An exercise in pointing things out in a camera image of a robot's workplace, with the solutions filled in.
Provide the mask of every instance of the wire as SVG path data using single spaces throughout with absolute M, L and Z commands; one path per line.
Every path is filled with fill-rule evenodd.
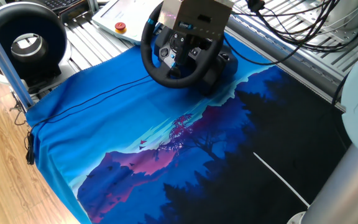
M 327 6 L 325 6 L 325 8 L 321 11 L 319 17 L 321 17 L 322 13 L 325 11 L 325 9 L 326 9 Z M 312 31 L 313 31 L 313 29 L 311 29 L 311 30 L 309 31 L 309 33 L 308 33 L 308 35 L 306 36 L 306 38 L 308 38 L 308 37 L 311 35 Z M 253 61 L 253 60 L 251 60 L 251 59 L 246 58 L 245 56 L 243 56 L 242 54 L 240 54 L 240 53 L 229 43 L 229 41 L 227 40 L 227 38 L 226 38 L 225 35 L 223 35 L 223 38 L 224 38 L 224 40 L 226 41 L 227 45 L 232 49 L 232 51 L 234 51 L 238 56 L 240 56 L 240 58 L 242 58 L 242 59 L 244 59 L 244 60 L 246 60 L 246 61 L 248 61 L 248 62 L 250 62 L 250 63 L 254 63 L 254 64 L 256 64 L 256 65 L 276 65 L 276 64 L 278 64 L 278 63 L 282 63 L 282 62 L 286 61 L 287 59 L 289 59 L 290 57 L 292 57 L 292 56 L 302 47 L 302 44 L 300 44 L 294 51 L 292 51 L 290 54 L 288 54 L 286 57 L 284 57 L 284 58 L 281 59 L 281 60 L 278 60 L 278 61 L 276 61 L 276 62 L 270 62 L 270 63 L 262 63 L 262 62 L 256 62 L 256 61 Z
M 23 124 L 26 124 L 26 121 L 23 121 L 23 123 L 21 123 L 21 124 L 18 124 L 17 123 L 17 119 L 19 118 L 19 115 L 22 113 L 23 111 L 22 110 L 19 110 L 19 112 L 18 112 L 18 114 L 17 114 L 17 116 L 16 116 L 16 119 L 15 119 L 15 125 L 16 126 L 22 126 Z
M 299 11 L 299 12 L 293 12 L 293 13 L 288 13 L 288 14 L 279 14 L 277 16 L 296 16 L 305 12 L 310 12 L 313 11 L 315 9 L 320 8 L 321 6 L 327 4 L 327 3 L 322 3 L 318 6 L 312 7 L 310 9 L 304 10 L 304 11 Z M 239 16 L 255 16 L 257 17 L 257 15 L 253 15 L 253 14 L 248 14 L 248 13 L 242 13 L 242 12 L 231 12 L 232 15 L 239 15 Z M 264 17 L 276 17 L 275 15 L 263 15 Z
M 338 22 L 342 21 L 343 19 L 347 18 L 348 16 L 350 16 L 351 14 L 353 14 L 354 12 L 356 12 L 356 10 L 353 11 L 353 12 L 350 12 L 347 16 L 343 17 L 342 19 L 338 19 L 336 22 L 333 22 L 331 25 L 326 26 L 326 27 L 324 27 L 323 29 L 332 27 L 333 25 L 337 24 Z M 337 27 L 337 28 L 335 28 L 335 29 L 332 29 L 332 30 L 329 30 L 329 31 L 326 31 L 326 32 L 318 32 L 318 33 L 316 34 L 316 36 L 317 36 L 317 35 L 328 34 L 328 33 L 330 33 L 330 32 L 333 32 L 333 31 L 335 31 L 335 30 L 338 30 L 338 29 L 340 29 L 340 28 L 346 26 L 348 23 L 352 22 L 352 20 L 353 20 L 354 18 L 356 18 L 356 16 L 358 16 L 358 12 L 356 13 L 356 15 L 354 15 L 354 16 L 352 17 L 352 19 L 349 19 L 348 21 L 346 21 L 345 23 L 343 23 L 343 24 L 340 25 L 339 27 Z M 280 23 L 280 25 L 284 28 L 286 34 L 290 34 L 291 32 L 289 32 L 289 31 L 286 30 L 286 28 L 284 27 L 284 25 L 281 23 L 280 19 L 279 19 L 278 17 L 276 17 L 276 19 L 277 19 L 278 23 Z
M 31 130 L 27 133 L 27 137 L 24 139 L 24 142 L 25 142 L 25 140 L 27 139 L 27 146 L 25 146 L 25 148 L 27 149 L 27 155 L 26 155 L 27 163 L 28 163 L 29 165 L 33 165 L 33 164 L 34 164 L 34 161 L 35 161 L 34 149 L 33 149 L 34 136 L 32 135 L 32 131 L 34 130 L 34 128 L 35 128 L 36 126 L 38 126 L 38 125 L 41 124 L 41 123 L 47 122 L 47 121 L 49 121 L 49 120 L 52 119 L 52 118 L 56 118 L 57 116 L 60 116 L 60 115 L 62 115 L 63 113 L 66 113 L 67 111 L 69 111 L 69 110 L 71 110 L 71 109 L 73 109 L 73 108 L 79 107 L 79 106 L 81 106 L 81 105 L 83 105 L 83 104 L 85 104 L 85 103 L 87 103 L 87 102 L 89 102 L 89 101 L 91 101 L 91 100 L 93 100 L 93 99 L 95 99 L 95 98 L 101 96 L 101 95 L 104 95 L 104 94 L 107 94 L 107 93 L 109 93 L 109 92 L 111 92 L 111 91 L 114 91 L 115 89 L 117 89 L 117 88 L 119 88 L 119 87 L 126 86 L 126 85 L 130 85 L 130 84 L 139 82 L 139 81 L 141 81 L 141 80 L 144 80 L 144 79 L 147 78 L 147 77 L 149 77 L 149 76 L 147 75 L 147 76 L 145 76 L 145 77 L 143 77 L 143 78 L 140 78 L 140 79 L 138 79 L 138 80 L 135 80 L 135 81 L 133 81 L 133 82 L 129 82 L 129 83 L 125 83 L 125 84 L 116 86 L 116 87 L 114 87 L 114 88 L 112 88 L 112 89 L 110 89 L 110 90 L 108 90 L 108 91 L 102 92 L 102 93 L 100 93 L 100 94 L 98 94 L 98 95 L 96 95 L 96 96 L 94 96 L 94 97 L 92 97 L 92 98 L 90 98 L 90 99 L 88 99 L 88 100 L 86 100 L 86 101 L 84 101 L 84 102 L 78 104 L 78 105 L 72 106 L 72 107 L 70 107 L 70 108 L 64 110 L 63 112 L 61 112 L 61 113 L 59 113 L 59 114 L 56 114 L 56 115 L 50 116 L 50 117 L 48 117 L 48 118 L 45 118 L 45 119 L 39 121 L 38 123 L 36 123 L 35 125 L 33 125 L 33 126 L 31 127 Z M 124 91 L 124 90 L 121 90 L 121 91 L 119 91 L 119 92 L 117 92 L 117 93 L 114 93 L 114 94 L 111 95 L 111 96 L 114 96 L 115 94 L 118 94 L 118 93 L 120 93 L 120 92 L 122 92 L 122 91 Z M 94 105 L 88 106 L 88 107 L 86 107 L 86 108 L 84 108 L 84 109 L 82 109 L 82 110 L 80 110 L 80 111 L 83 111 L 83 110 L 85 110 L 85 109 L 88 109 L 88 108 L 90 108 L 90 107 L 92 107 L 92 106 L 94 106 Z M 73 114 L 74 114 L 74 113 L 68 114 L 68 115 L 65 116 L 64 118 L 66 118 L 66 117 L 68 117 L 68 116 L 70 116 L 70 115 L 73 115 Z
M 287 55 L 285 58 L 281 59 L 281 60 L 278 60 L 276 62 L 269 62 L 269 63 L 262 63 L 262 62 L 255 62 L 251 59 L 248 59 L 246 57 L 244 57 L 243 55 L 241 55 L 230 43 L 229 41 L 227 40 L 226 36 L 223 35 L 223 38 L 224 40 L 226 41 L 227 45 L 231 48 L 232 51 L 234 51 L 234 53 L 236 53 L 238 56 L 240 56 L 240 58 L 246 60 L 247 62 L 250 62 L 250 63 L 254 63 L 256 65 L 276 65 L 278 63 L 282 63 L 284 62 L 285 60 L 287 60 L 288 58 L 290 58 L 292 55 L 294 55 L 296 53 L 296 51 L 298 51 L 301 46 L 298 46 L 293 52 L 291 52 L 289 55 Z
M 338 50 L 344 49 L 349 44 L 353 43 L 356 40 L 356 38 L 358 38 L 358 33 L 354 36 L 354 38 L 351 41 L 349 41 L 345 44 L 339 44 L 337 46 L 311 45 L 311 44 L 307 44 L 307 42 L 316 36 L 317 32 L 319 32 L 319 30 L 325 23 L 329 13 L 334 9 L 334 7 L 338 4 L 338 2 L 339 2 L 339 0 L 329 0 L 329 2 L 328 2 L 329 4 L 323 6 L 320 15 L 318 16 L 316 22 L 312 26 L 309 26 L 308 28 L 306 28 L 304 30 L 300 30 L 298 32 L 293 32 L 293 33 L 289 33 L 288 31 L 282 32 L 282 31 L 276 30 L 263 18 L 262 15 L 260 15 L 259 12 L 256 12 L 256 14 L 259 15 L 259 19 L 266 25 L 266 27 L 271 32 L 273 32 L 278 38 L 280 38 L 281 40 L 283 40 L 286 43 L 293 44 L 293 45 L 302 45 L 303 48 L 306 48 L 308 50 L 312 50 L 315 52 L 336 52 Z M 291 36 L 291 34 L 300 33 L 301 31 L 304 32 L 305 30 L 308 30 L 308 29 L 313 30 L 314 28 L 316 28 L 316 29 L 313 31 L 313 33 L 311 35 L 309 33 L 302 40 L 296 40 Z

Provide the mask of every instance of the black cable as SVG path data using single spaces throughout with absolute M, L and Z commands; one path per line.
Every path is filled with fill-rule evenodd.
M 333 100 L 331 101 L 331 108 L 335 107 L 336 103 L 339 101 L 339 93 L 341 92 L 343 86 L 345 85 L 348 75 L 349 74 L 347 74 L 347 75 L 345 75 L 345 77 L 343 77 L 342 81 L 339 83 L 338 87 L 336 88 L 336 91 L 333 96 Z
M 282 36 L 278 33 L 278 30 L 276 30 L 275 28 L 273 28 L 264 18 L 263 16 L 259 13 L 259 12 L 256 12 L 256 14 L 258 15 L 259 19 L 265 24 L 265 26 L 271 31 L 273 32 L 278 38 L 280 38 L 281 40 L 285 41 L 286 43 L 289 43 L 289 44 L 293 44 L 293 45 L 307 45 L 307 42 L 309 40 L 311 40 L 312 38 L 315 37 L 315 35 L 319 32 L 319 30 L 322 28 L 324 22 L 326 21 L 326 19 L 328 18 L 328 14 L 334 9 L 334 7 L 336 6 L 336 4 L 338 3 L 338 1 L 334 1 L 334 0 L 331 0 L 330 1 L 330 4 L 328 5 L 325 5 L 316 22 L 311 26 L 311 29 L 308 33 L 308 35 L 305 36 L 305 38 L 303 38 L 303 40 L 291 40 L 291 39 L 288 39 L 288 37 L 285 37 L 285 36 Z
M 140 79 L 138 79 L 138 80 L 135 80 L 135 81 L 133 81 L 133 82 L 129 82 L 129 83 L 125 83 L 125 84 L 116 86 L 116 87 L 114 87 L 114 88 L 112 88 L 112 89 L 110 89 L 110 90 L 108 90 L 108 91 L 102 92 L 102 93 L 100 93 L 100 94 L 98 94 L 98 95 L 96 95 L 96 96 L 94 96 L 94 97 L 92 97 L 92 98 L 90 98 L 90 99 L 88 99 L 88 100 L 86 100 L 86 101 L 84 101 L 84 102 L 78 104 L 78 105 L 72 106 L 72 107 L 70 107 L 70 108 L 64 110 L 63 112 L 61 112 L 61 113 L 59 113 L 59 114 L 56 114 L 56 115 L 50 116 L 50 117 L 48 117 L 48 118 L 45 118 L 45 119 L 39 121 L 38 123 L 36 123 L 35 125 L 33 125 L 33 126 L 31 127 L 31 130 L 27 133 L 27 137 L 26 137 L 26 138 L 27 138 L 27 147 L 25 146 L 25 148 L 27 149 L 27 155 L 26 155 L 27 163 L 28 163 L 29 165 L 33 165 L 33 164 L 34 164 L 34 160 L 35 160 L 35 157 L 34 157 L 34 149 L 33 149 L 34 136 L 32 135 L 32 130 L 33 130 L 36 126 L 38 126 L 39 124 L 44 123 L 44 122 L 46 122 L 46 121 L 49 121 L 49 120 L 52 119 L 52 118 L 56 118 L 57 116 L 60 116 L 60 115 L 62 115 L 63 113 L 66 113 L 67 111 L 69 111 L 69 110 L 71 110 L 71 109 L 73 109 L 73 108 L 79 107 L 79 106 L 81 106 L 81 105 L 83 105 L 83 104 L 85 104 L 85 103 L 87 103 L 87 102 L 89 102 L 89 101 L 91 101 L 91 100 L 93 100 L 93 99 L 95 99 L 95 98 L 101 96 L 101 95 L 104 95 L 104 94 L 107 94 L 107 93 L 109 93 L 109 92 L 111 92 L 111 91 L 114 91 L 115 89 L 117 89 L 117 88 L 119 88 L 119 87 L 126 86 L 126 85 L 130 85 L 130 84 L 139 82 L 139 81 L 141 81 L 141 80 L 143 80 L 143 79 L 145 79 L 145 78 L 147 78 L 147 77 L 149 77 L 149 76 L 147 75 L 147 76 L 145 76 L 145 77 L 143 77 L 143 78 L 140 78 Z
M 22 113 L 23 111 L 22 110 L 19 110 L 19 112 L 18 112 L 18 114 L 17 114 L 17 116 L 16 116 L 16 119 L 15 119 L 15 125 L 16 126 L 22 126 L 23 124 L 26 124 L 26 121 L 23 121 L 23 123 L 21 123 L 21 124 L 18 124 L 17 123 L 17 119 L 19 118 L 19 115 Z
M 306 38 L 311 35 L 312 31 L 313 31 L 313 29 L 311 29 L 311 30 L 309 31 L 309 33 L 306 35 Z M 287 59 L 289 59 L 290 57 L 292 57 L 292 56 L 302 47 L 302 44 L 298 45 L 294 51 L 292 51 L 290 54 L 288 54 L 286 57 L 284 57 L 284 58 L 281 59 L 281 60 L 278 60 L 278 61 L 276 61 L 276 62 L 262 63 L 262 62 L 255 62 L 255 61 L 253 61 L 253 60 L 251 60 L 251 59 L 246 58 L 245 56 L 243 56 L 242 54 L 240 54 L 240 53 L 229 43 L 229 41 L 227 40 L 227 38 L 226 38 L 225 35 L 223 35 L 223 38 L 224 38 L 224 40 L 226 41 L 227 45 L 232 49 L 232 51 L 234 51 L 238 56 L 240 56 L 240 58 L 242 58 L 242 59 L 244 59 L 244 60 L 246 60 L 246 61 L 248 61 L 248 62 L 250 62 L 250 63 L 254 63 L 254 64 L 256 64 L 256 65 L 276 65 L 276 64 L 278 64 L 278 63 L 282 63 L 282 62 L 284 62 L 285 60 L 287 60 Z
M 313 11 L 315 9 L 318 9 L 320 7 L 322 7 L 323 5 L 327 4 L 328 2 L 322 3 L 318 6 L 312 7 L 310 9 L 304 10 L 304 11 L 299 11 L 299 12 L 293 12 L 293 13 L 288 13 L 288 14 L 279 14 L 279 15 L 263 15 L 264 17 L 277 17 L 277 16 L 296 16 L 305 12 L 310 12 Z M 257 17 L 257 15 L 253 15 L 253 14 L 248 14 L 248 13 L 242 13 L 242 12 L 231 12 L 232 15 L 240 15 L 240 16 L 254 16 Z
M 328 14 L 331 12 L 331 10 L 333 9 L 334 6 L 336 6 L 336 4 L 338 3 L 339 1 L 335 2 L 333 5 L 331 5 L 331 7 L 328 9 L 328 13 L 323 16 L 323 20 L 321 20 L 321 24 L 320 26 L 317 28 L 316 31 L 319 31 L 321 29 L 321 26 L 323 25 L 323 23 L 325 22 Z M 289 44 L 293 44 L 293 45 L 300 45 L 302 44 L 303 48 L 306 48 L 308 50 L 312 50 L 312 51 L 315 51 L 315 52 L 325 52 L 325 53 L 330 53 L 330 52 L 337 52 L 338 50 L 342 50 L 344 49 L 345 47 L 347 47 L 349 44 L 353 43 L 357 38 L 358 38 L 358 33 L 353 37 L 352 40 L 350 40 L 349 42 L 345 43 L 345 44 L 341 44 L 341 45 L 337 45 L 337 46 L 318 46 L 318 45 L 311 45 L 311 44 L 307 44 L 303 41 L 294 41 L 293 38 L 292 39 L 288 39 L 287 37 L 284 37 L 280 34 L 278 34 L 279 32 L 281 33 L 285 33 L 287 35 L 290 35 L 289 32 L 282 32 L 282 31 L 279 31 L 279 30 L 276 30 L 274 29 L 273 27 L 270 26 L 270 24 L 268 24 L 268 22 L 260 16 L 260 19 L 265 23 L 265 25 L 268 27 L 268 29 L 273 32 L 277 37 L 279 37 L 280 39 L 282 39 L 283 41 L 289 43 Z
M 226 41 L 227 45 L 231 48 L 232 51 L 234 51 L 234 53 L 236 53 L 238 56 L 240 56 L 240 58 L 246 60 L 247 62 L 250 62 L 250 63 L 254 63 L 256 65 L 276 65 L 278 63 L 282 63 L 284 62 L 285 60 L 287 60 L 288 58 L 290 58 L 292 55 L 294 55 L 296 53 L 296 51 L 298 51 L 301 46 L 298 46 L 293 52 L 291 52 L 289 55 L 287 55 L 285 58 L 281 59 L 281 60 L 278 60 L 276 62 L 269 62 L 269 63 L 262 63 L 262 62 L 255 62 L 251 59 L 248 59 L 246 57 L 244 57 L 242 54 L 240 54 L 230 43 L 229 41 L 227 40 L 226 36 L 223 35 L 223 38 L 224 40 Z

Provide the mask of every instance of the steering wheel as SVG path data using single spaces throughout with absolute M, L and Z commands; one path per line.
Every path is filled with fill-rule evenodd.
M 156 67 L 152 61 L 152 48 L 151 41 L 157 23 L 160 11 L 162 8 L 162 2 L 154 9 L 151 13 L 149 20 L 144 26 L 142 40 L 140 42 L 140 51 L 142 56 L 142 61 L 147 73 L 160 85 L 169 88 L 186 88 L 192 86 L 193 84 L 200 81 L 211 68 L 212 64 L 215 62 L 216 57 L 219 54 L 223 46 L 223 38 L 220 40 L 214 40 L 211 43 L 211 46 L 208 50 L 201 50 L 199 59 L 196 62 L 196 68 L 194 72 L 183 78 L 172 78 L 175 76 L 175 67 L 176 63 L 173 60 L 176 56 L 176 50 L 173 49 L 172 45 L 167 43 L 166 47 L 163 49 L 164 53 L 161 66 Z

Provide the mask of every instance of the blue fabric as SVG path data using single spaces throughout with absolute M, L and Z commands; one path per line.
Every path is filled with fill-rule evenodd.
M 247 57 L 266 62 L 266 59 L 245 45 L 231 37 L 228 37 L 228 39 L 239 52 Z M 134 217 L 130 221 L 125 218 L 117 219 L 117 213 L 127 212 L 127 208 L 121 205 L 123 203 L 120 203 L 120 206 L 116 206 L 115 213 L 106 209 L 105 213 L 109 212 L 108 215 L 100 213 L 97 217 L 92 216 L 90 219 L 88 215 L 92 213 L 90 212 L 92 208 L 83 208 L 78 203 L 78 200 L 82 200 L 77 199 L 80 194 L 79 189 L 86 184 L 85 181 L 90 178 L 90 173 L 100 165 L 110 152 L 133 154 L 151 151 L 153 147 L 154 149 L 157 148 L 159 142 L 169 139 L 168 134 L 178 118 L 181 118 L 184 114 L 191 114 L 192 122 L 197 121 L 202 117 L 207 106 L 222 105 L 228 99 L 234 97 L 234 89 L 238 83 L 246 82 L 249 75 L 267 69 L 267 67 L 238 59 L 239 68 L 234 78 L 225 80 L 216 94 L 209 98 L 201 96 L 191 88 L 179 90 L 165 88 L 148 77 L 140 82 L 122 86 L 108 94 L 101 95 L 61 116 L 52 118 L 47 123 L 36 126 L 33 130 L 35 136 L 34 151 L 35 163 L 39 171 L 80 223 L 91 223 L 91 220 L 93 223 L 111 223 L 111 220 L 108 221 L 108 215 L 114 217 L 117 221 L 115 223 L 142 222 L 144 213 L 158 217 L 160 212 L 148 209 L 149 205 L 145 204 L 137 209 L 144 209 L 146 212 L 133 213 Z M 134 47 L 112 60 L 70 77 L 28 111 L 26 114 L 27 121 L 33 126 L 45 118 L 59 114 L 67 108 L 78 105 L 104 91 L 133 82 L 146 75 L 140 57 L 140 48 Z M 250 92 L 260 92 L 263 91 L 264 86 L 256 83 L 255 86 L 248 88 Z M 140 144 L 141 141 L 147 141 L 147 144 Z M 220 157 L 224 156 L 223 152 L 217 152 L 217 154 Z M 196 183 L 194 171 L 205 172 L 206 169 L 203 166 L 205 161 L 206 159 L 201 156 L 199 160 L 189 162 L 189 164 L 194 163 L 194 167 L 191 167 L 191 169 L 183 168 L 176 174 L 174 174 L 176 171 L 172 171 L 171 175 L 178 177 L 174 184 Z M 144 181 L 151 181 L 151 179 L 162 175 L 158 174 L 153 167 L 139 169 L 140 171 L 136 174 L 139 172 L 150 174 L 148 176 L 150 180 Z M 185 172 L 192 173 L 193 177 L 181 175 Z M 143 197 L 138 191 L 133 191 L 133 194 L 136 197 Z M 159 194 L 159 192 L 149 192 L 148 194 Z M 125 198 L 127 202 L 133 199 L 133 197 Z M 83 200 L 81 204 L 85 205 L 86 200 L 89 199 L 84 196 Z M 165 197 L 155 198 L 157 208 L 166 202 Z

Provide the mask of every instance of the blue cloth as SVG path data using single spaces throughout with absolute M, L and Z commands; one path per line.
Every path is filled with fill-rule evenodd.
M 252 60 L 266 62 L 266 59 L 232 37 L 228 37 L 228 39 L 242 54 Z M 139 82 L 119 87 L 36 126 L 33 135 L 35 136 L 34 152 L 37 168 L 59 199 L 80 223 L 112 223 L 112 220 L 115 223 L 137 223 L 143 221 L 145 213 L 151 217 L 158 217 L 160 211 L 157 211 L 156 208 L 167 203 L 165 197 L 155 196 L 155 207 L 145 203 L 134 208 L 140 212 L 131 211 L 133 218 L 129 220 L 125 215 L 128 208 L 124 204 L 135 204 L 136 197 L 150 201 L 151 199 L 147 198 L 145 194 L 161 194 L 158 190 L 155 192 L 150 190 L 150 192 L 142 194 L 139 191 L 143 188 L 139 186 L 144 182 L 150 186 L 157 183 L 154 181 L 163 176 L 164 172 L 168 172 L 164 170 L 166 167 L 177 166 L 180 168 L 172 169 L 170 171 L 171 178 L 164 180 L 174 185 L 194 184 L 197 181 L 194 172 L 206 172 L 203 164 L 208 159 L 205 156 L 200 156 L 199 151 L 187 152 L 200 159 L 188 161 L 187 166 L 191 166 L 191 168 L 186 168 L 182 167 L 183 163 L 180 159 L 176 164 L 167 165 L 176 156 L 175 153 L 167 150 L 163 154 L 161 150 L 156 149 L 159 145 L 164 146 L 164 144 L 161 145 L 162 142 L 170 142 L 170 133 L 173 128 L 178 127 L 178 122 L 196 122 L 203 116 L 207 106 L 220 106 L 228 99 L 234 98 L 234 89 L 239 83 L 246 82 L 249 75 L 267 69 L 267 67 L 245 62 L 239 57 L 238 59 L 239 68 L 234 78 L 225 80 L 219 90 L 208 98 L 191 88 L 179 90 L 165 88 L 147 77 Z M 102 92 L 133 82 L 146 75 L 147 72 L 140 57 L 140 48 L 134 47 L 116 58 L 70 77 L 28 111 L 27 121 L 33 126 L 45 118 L 81 104 Z M 248 88 L 251 92 L 253 90 L 258 92 L 262 91 L 261 89 L 264 87 L 255 84 Z M 239 122 L 246 120 L 242 115 L 239 115 L 238 118 Z M 150 156 L 154 161 L 158 161 L 157 164 L 150 165 L 145 162 L 141 167 L 126 159 L 126 155 L 140 155 L 141 153 L 140 157 Z M 215 154 L 213 156 L 224 157 L 223 151 L 217 151 Z M 137 174 L 145 174 L 147 177 L 133 180 L 135 182 L 130 184 L 131 196 L 129 196 L 128 189 L 121 189 L 117 194 L 122 196 L 115 197 L 114 201 L 99 200 L 99 203 L 108 203 L 109 205 L 106 205 L 104 210 L 100 208 L 96 214 L 93 207 L 102 205 L 90 205 L 92 198 L 97 198 L 97 195 L 104 195 L 108 198 L 111 194 L 96 192 L 96 190 L 93 192 L 89 188 L 85 189 L 84 186 L 87 185 L 88 180 L 92 180 L 92 175 L 95 175 L 93 172 L 108 160 L 109 156 L 121 159 L 121 164 L 111 163 L 106 166 L 107 170 L 114 170 L 118 166 L 123 167 L 121 170 L 134 178 Z M 103 181 L 104 179 L 100 179 L 101 185 L 106 184 Z M 117 215 L 119 213 L 123 214 L 121 220 Z

